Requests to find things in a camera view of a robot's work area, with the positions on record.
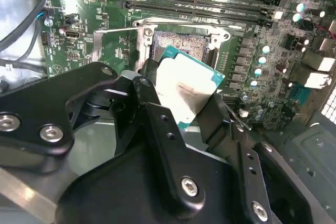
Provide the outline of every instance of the screw hole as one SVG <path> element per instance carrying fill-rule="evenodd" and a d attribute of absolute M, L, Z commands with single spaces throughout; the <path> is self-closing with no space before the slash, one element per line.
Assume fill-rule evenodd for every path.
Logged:
<path fill-rule="evenodd" d="M 315 176 L 315 172 L 309 168 L 307 168 L 307 173 L 310 175 L 310 177 L 314 177 Z"/>
<path fill-rule="evenodd" d="M 253 175 L 257 175 L 257 172 L 252 167 L 250 167 L 249 170 Z"/>
<path fill-rule="evenodd" d="M 175 140 L 175 136 L 173 133 L 168 133 L 167 134 L 167 137 L 170 139 L 170 140 Z"/>
<path fill-rule="evenodd" d="M 168 122 L 168 118 L 167 118 L 165 115 L 162 115 L 162 116 L 161 116 L 161 119 L 162 119 L 162 121 L 164 121 L 164 122 Z"/>
<path fill-rule="evenodd" d="M 114 111 L 120 112 L 120 111 L 122 111 L 125 108 L 125 104 L 119 102 L 119 103 L 115 104 L 113 106 L 113 108 L 114 108 Z"/>
<path fill-rule="evenodd" d="M 252 155 L 249 154 L 249 153 L 247 153 L 247 156 L 248 156 L 248 158 L 249 158 L 250 160 L 253 160 L 253 159 L 254 159 L 254 158 L 252 157 Z"/>
<path fill-rule="evenodd" d="M 101 71 L 102 71 L 104 74 L 107 74 L 108 76 L 113 75 L 113 72 L 112 72 L 111 69 L 109 69 L 109 68 L 102 68 Z"/>
<path fill-rule="evenodd" d="M 140 82 L 142 84 L 144 84 L 145 86 L 150 86 L 151 85 L 150 82 L 145 78 L 140 78 Z"/>

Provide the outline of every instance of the green circuit board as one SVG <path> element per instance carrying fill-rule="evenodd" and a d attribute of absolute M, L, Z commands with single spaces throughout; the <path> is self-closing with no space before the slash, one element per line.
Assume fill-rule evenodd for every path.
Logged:
<path fill-rule="evenodd" d="M 295 64 L 305 55 L 300 50 L 285 48 L 288 34 L 309 41 L 316 36 L 330 38 L 323 31 L 302 30 L 300 22 L 293 21 L 299 3 L 304 4 L 300 12 L 302 20 L 308 17 L 311 22 L 320 23 L 321 18 L 309 10 L 327 12 L 335 0 L 47 0 L 44 19 L 51 19 L 52 26 L 43 27 L 42 43 L 48 74 L 52 77 L 92 61 L 104 62 L 118 73 L 125 69 L 136 70 L 139 59 L 137 30 L 106 34 L 97 34 L 97 30 L 134 27 L 137 20 L 151 17 L 214 24 L 227 31 L 230 39 L 211 53 L 206 48 L 212 39 L 202 26 L 158 24 L 153 45 L 156 36 L 170 41 L 172 34 L 179 36 L 179 43 L 189 41 L 191 45 L 199 45 L 204 42 L 202 59 L 225 75 L 219 87 L 223 99 L 232 101 L 238 111 L 241 107 L 236 99 L 245 93 L 248 101 L 244 109 L 249 116 L 244 120 L 277 129 L 287 123 L 283 107 L 297 105 L 296 97 L 301 92 L 296 86 L 293 94 L 293 90 L 283 84 L 283 79 L 289 78 Z M 325 18 L 336 18 L 335 11 L 328 11 Z M 155 49 L 150 47 L 152 58 L 156 57 Z M 210 54 L 214 54 L 211 57 L 215 60 L 209 60 Z M 260 64 L 260 57 L 265 57 L 266 63 Z M 279 64 L 286 67 L 286 73 L 277 69 Z M 262 74 L 256 75 L 256 69 Z M 307 89 L 304 91 L 305 96 L 309 95 Z"/>

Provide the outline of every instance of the black metal arm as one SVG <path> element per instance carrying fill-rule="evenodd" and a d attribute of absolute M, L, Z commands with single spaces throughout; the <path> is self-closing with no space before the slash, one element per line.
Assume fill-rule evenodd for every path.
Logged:
<path fill-rule="evenodd" d="M 132 72 L 118 77 L 95 62 L 0 97 L 3 167 L 51 172 L 62 165 L 77 129 L 101 117 L 114 118 L 116 157 L 68 187 L 55 224 L 280 223 L 284 215 L 271 210 L 279 196 L 269 198 L 264 178 L 270 181 L 267 186 L 298 195 L 287 200 L 295 201 L 306 223 L 334 223 L 323 209 L 316 210 L 305 186 L 294 183 L 297 177 L 279 155 L 265 155 L 260 145 L 252 150 L 254 143 L 217 95 L 197 120 L 209 152 L 228 163 L 187 148 L 171 111 L 156 94 L 157 63 L 148 60 L 145 66 L 146 78 Z M 275 160 L 272 172 L 282 175 L 281 185 L 264 172 Z"/>

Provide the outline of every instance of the red wire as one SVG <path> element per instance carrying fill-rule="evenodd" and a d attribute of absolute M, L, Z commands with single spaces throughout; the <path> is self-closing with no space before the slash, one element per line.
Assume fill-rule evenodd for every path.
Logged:
<path fill-rule="evenodd" d="M 328 31 L 328 33 L 330 34 L 330 36 L 331 36 L 332 39 L 336 39 L 335 35 L 334 35 L 331 31 L 327 30 L 326 28 L 324 28 L 324 27 L 322 27 L 322 26 L 320 26 L 320 25 L 318 25 L 318 24 L 316 24 L 316 25 L 317 25 L 317 27 L 318 27 L 320 30 L 322 30 L 322 31 Z"/>

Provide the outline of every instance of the black bracket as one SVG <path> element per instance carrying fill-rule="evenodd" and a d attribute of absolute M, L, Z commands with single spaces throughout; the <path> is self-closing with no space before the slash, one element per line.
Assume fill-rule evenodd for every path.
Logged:
<path fill-rule="evenodd" d="M 147 59 L 140 70 L 140 74 L 149 79 L 156 85 L 156 73 L 158 71 L 159 63 L 153 59 Z"/>
<path fill-rule="evenodd" d="M 237 215 L 239 221 L 273 223 L 258 154 L 246 146 L 250 141 L 246 130 L 230 119 L 218 94 L 210 97 L 197 120 L 208 151 L 226 159 L 235 171 L 233 190 L 239 196 L 233 212 L 244 213 Z"/>
<path fill-rule="evenodd" d="M 73 146 L 73 126 L 86 96 L 113 89 L 117 77 L 110 67 L 94 62 L 1 96 L 0 116 L 5 127 L 0 131 L 0 165 L 39 172 L 58 168 Z M 48 126 L 53 128 L 44 140 L 41 131 Z"/>
<path fill-rule="evenodd" d="M 171 111 L 160 106 L 149 79 L 117 78 L 116 72 L 102 63 L 0 97 L 0 116 L 10 116 L 0 128 L 0 165 L 35 172 L 54 170 L 72 148 L 74 131 L 108 114 L 114 116 L 122 151 L 138 142 L 149 145 L 154 174 L 169 211 L 179 219 L 194 217 L 205 204 L 204 186 L 188 159 Z M 49 136 L 42 136 L 46 126 L 52 127 Z M 139 137 L 140 131 L 146 137 Z M 59 139 L 47 141 L 46 137 Z"/>

